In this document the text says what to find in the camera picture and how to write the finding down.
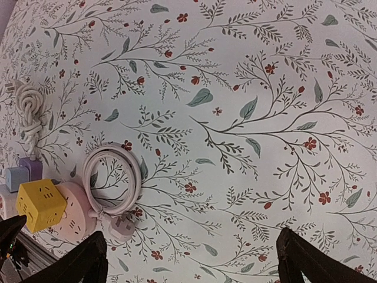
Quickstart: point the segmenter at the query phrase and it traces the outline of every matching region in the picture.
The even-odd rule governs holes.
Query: yellow cube
[[[35,233],[60,222],[67,201],[51,180],[38,180],[19,186],[16,208],[27,216],[26,226]]]

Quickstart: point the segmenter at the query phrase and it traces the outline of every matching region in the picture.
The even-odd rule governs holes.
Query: purple cube
[[[24,157],[19,160],[19,166],[29,169],[30,182],[42,180],[43,165],[39,160],[30,160]]]

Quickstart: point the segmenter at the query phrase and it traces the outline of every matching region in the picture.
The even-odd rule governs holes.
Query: floral tablecloth
[[[376,277],[376,10],[20,0],[0,46],[1,166],[25,155],[4,86],[17,78],[45,96],[45,177],[79,182],[105,142],[140,162],[137,230],[127,243],[107,235],[108,282],[277,282],[286,226]],[[106,160],[92,185],[115,205],[127,175]],[[58,256],[75,245],[53,228],[34,238]]]

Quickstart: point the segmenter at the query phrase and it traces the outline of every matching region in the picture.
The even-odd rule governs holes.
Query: red flower
[[[266,73],[270,74],[270,75],[273,75],[275,73],[275,65],[274,64],[268,64],[267,66],[265,66],[264,68],[266,70]]]
[[[138,77],[137,78],[137,84],[138,85],[142,85],[145,83],[145,78],[144,77]]]
[[[220,114],[223,112],[223,110],[222,109],[220,109],[220,107],[216,107],[213,111],[212,111],[212,113],[213,114],[216,114],[216,116],[220,116]]]
[[[132,210],[131,213],[133,215],[135,215],[136,217],[140,217],[140,216],[143,215],[143,211],[138,207],[136,207],[134,210]]]
[[[318,201],[321,202],[322,205],[325,205],[327,203],[331,203],[331,198],[329,197],[329,192],[320,193]]]
[[[364,109],[361,108],[360,105],[358,105],[358,106],[355,108],[355,110],[356,110],[356,115],[361,116],[361,115],[364,113]]]
[[[265,262],[267,260],[267,255],[260,255],[258,259],[260,262]]]
[[[165,51],[165,56],[167,58],[170,58],[172,56],[172,54],[173,54],[173,52],[171,52],[170,50]]]
[[[197,77],[196,75],[194,77],[192,77],[193,79],[191,80],[191,83],[194,84],[194,85],[197,85],[199,82],[200,82],[200,79],[199,77]]]
[[[59,72],[59,78],[64,77],[64,74],[65,74],[65,71],[64,71],[64,70],[61,70],[61,71]]]
[[[265,205],[264,205],[264,209],[268,209],[272,206],[272,202],[267,202]]]
[[[160,254],[159,251],[152,251],[151,256],[158,261],[159,259],[163,259],[163,256]]]
[[[317,141],[313,140],[310,137],[309,140],[304,143],[304,146],[307,147],[307,149],[312,150],[312,149],[315,149],[317,147],[316,143],[317,143]]]
[[[128,140],[125,140],[124,141],[124,144],[122,144],[122,149],[126,149],[126,151],[130,151],[130,150],[132,150],[132,143],[131,142],[129,142]]]
[[[78,146],[81,146],[81,145],[82,145],[82,139],[81,139],[80,137],[77,138],[76,144],[77,144]]]
[[[363,271],[364,267],[362,265],[359,265],[358,267],[355,267],[355,271],[358,273],[361,273]]]
[[[186,192],[189,192],[189,193],[193,193],[196,190],[196,187],[193,186],[191,182],[184,185],[184,187],[186,188]]]
[[[185,13],[184,15],[183,14],[179,14],[179,16],[177,17],[177,20],[178,22],[187,22],[187,17],[189,15],[187,13]]]

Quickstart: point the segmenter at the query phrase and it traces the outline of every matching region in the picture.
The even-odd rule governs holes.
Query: white cable
[[[90,178],[92,171],[98,165],[100,160],[104,160],[106,157],[112,157],[117,159],[123,170],[128,177],[128,191],[124,200],[117,206],[109,208],[103,207],[96,201],[91,193]],[[93,218],[102,218],[109,215],[116,217],[122,215],[124,212],[131,210],[136,203],[137,198],[141,192],[141,172],[138,162],[135,157],[119,145],[106,144],[93,150],[89,156],[85,159],[82,166],[82,182],[84,189],[87,193],[88,200],[93,208],[89,211],[89,216]]]
[[[20,129],[25,133],[25,144],[29,146],[27,155],[31,160],[36,159],[35,147],[39,140],[39,131],[42,130],[39,119],[39,110],[43,105],[43,95],[30,85],[15,80],[16,107],[23,114]]]

